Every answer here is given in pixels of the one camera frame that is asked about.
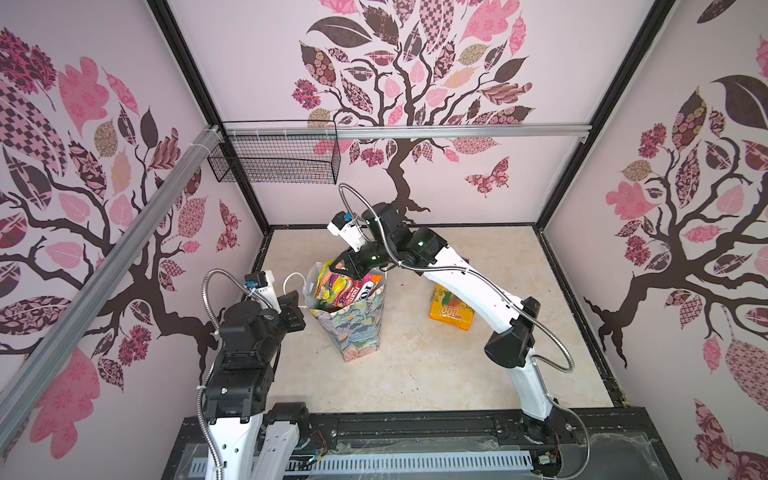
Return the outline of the orange Fox's candy bag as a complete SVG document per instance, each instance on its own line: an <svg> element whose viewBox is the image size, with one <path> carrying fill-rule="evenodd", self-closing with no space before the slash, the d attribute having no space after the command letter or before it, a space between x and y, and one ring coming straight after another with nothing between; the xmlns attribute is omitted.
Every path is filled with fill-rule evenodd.
<svg viewBox="0 0 768 480"><path fill-rule="evenodd" d="M366 274L362 280L355 280L335 273L331 270L331 262L326 262L318 273L314 297L321 309L341 309L367 299L383 280L383 275L372 273Z"/></svg>

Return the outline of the floral white paper bag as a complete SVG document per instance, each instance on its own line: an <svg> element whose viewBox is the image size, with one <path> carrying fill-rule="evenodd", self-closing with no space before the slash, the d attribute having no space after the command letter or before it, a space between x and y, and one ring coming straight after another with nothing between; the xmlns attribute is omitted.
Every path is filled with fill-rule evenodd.
<svg viewBox="0 0 768 480"><path fill-rule="evenodd" d="M303 280L300 307L307 310L328 334L346 362L369 355L380 348L383 324L384 300L387 277L384 272L370 273L383 275L384 280L365 300L341 309L327 311L320 308L314 297L318 273L324 263L316 263L301 277Z"/></svg>

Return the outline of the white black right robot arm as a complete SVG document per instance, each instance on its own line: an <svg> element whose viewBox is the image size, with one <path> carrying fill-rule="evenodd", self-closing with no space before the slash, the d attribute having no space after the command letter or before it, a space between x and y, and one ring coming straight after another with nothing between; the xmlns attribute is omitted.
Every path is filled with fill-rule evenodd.
<svg viewBox="0 0 768 480"><path fill-rule="evenodd" d="M538 444L555 440L553 411L560 405L548 392L538 364L570 373L575 362L565 344L538 320L538 300L521 299L497 286L434 230L409 228L389 203L369 208L361 219L340 211L327 230L348 245L331 262L333 272L361 280L374 269L409 270L447 289L479 314L493 330L485 355L507 371L517 392L523 434Z"/></svg>

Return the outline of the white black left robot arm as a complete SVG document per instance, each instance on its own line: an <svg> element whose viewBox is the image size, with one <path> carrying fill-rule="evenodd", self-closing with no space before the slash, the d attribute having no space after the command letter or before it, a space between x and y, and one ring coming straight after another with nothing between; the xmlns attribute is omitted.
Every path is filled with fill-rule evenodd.
<svg viewBox="0 0 768 480"><path fill-rule="evenodd" d="M198 390L208 479L281 479L309 437L305 403L267 407L282 342L306 326L299 299L291 291L275 307L243 300L224 312L222 350Z"/></svg>

